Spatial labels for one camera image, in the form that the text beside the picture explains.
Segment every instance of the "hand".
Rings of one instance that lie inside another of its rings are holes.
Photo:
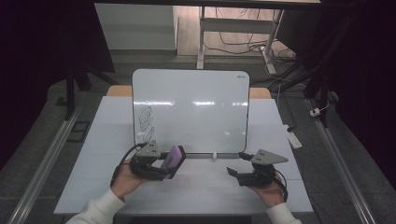
[[[124,201],[124,196],[134,192],[141,184],[149,182],[150,180],[142,179],[137,175],[132,174],[129,162],[131,159],[124,161],[120,167],[119,174],[111,187],[114,194]]]
[[[268,207],[274,207],[280,203],[285,202],[283,198],[283,190],[282,188],[275,183],[274,181],[267,186],[264,187],[249,187],[254,192],[256,192],[260,199],[267,205]]]

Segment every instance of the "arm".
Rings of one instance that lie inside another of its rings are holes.
[[[148,180],[132,174],[129,161],[125,161],[121,166],[114,185],[100,198],[91,200],[83,211],[67,221],[67,224],[113,222],[113,217],[125,205],[124,196],[132,193],[141,184],[148,182]]]
[[[250,189],[256,192],[260,199],[269,207],[267,214],[273,224],[302,223],[291,214],[287,204],[284,202],[282,188],[275,182],[263,188],[250,187]]]

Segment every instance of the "black marker scribble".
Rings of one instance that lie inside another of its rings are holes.
[[[154,135],[154,127],[151,125],[151,106],[145,105],[139,112],[139,127],[140,132],[137,133],[137,138],[143,137],[143,142],[147,143]]]

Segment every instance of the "purple eraser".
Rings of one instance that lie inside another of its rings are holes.
[[[172,146],[171,150],[168,152],[168,156],[163,161],[161,168],[169,169],[176,168],[175,171],[167,175],[165,179],[172,179],[176,174],[178,168],[181,166],[181,163],[186,159],[186,153],[182,146]]]

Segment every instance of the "power strip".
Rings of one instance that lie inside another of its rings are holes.
[[[291,147],[293,149],[302,147],[303,145],[301,145],[301,142],[297,139],[296,135],[293,132],[288,132],[289,125],[284,124],[283,127],[285,127],[286,136],[289,139]]]

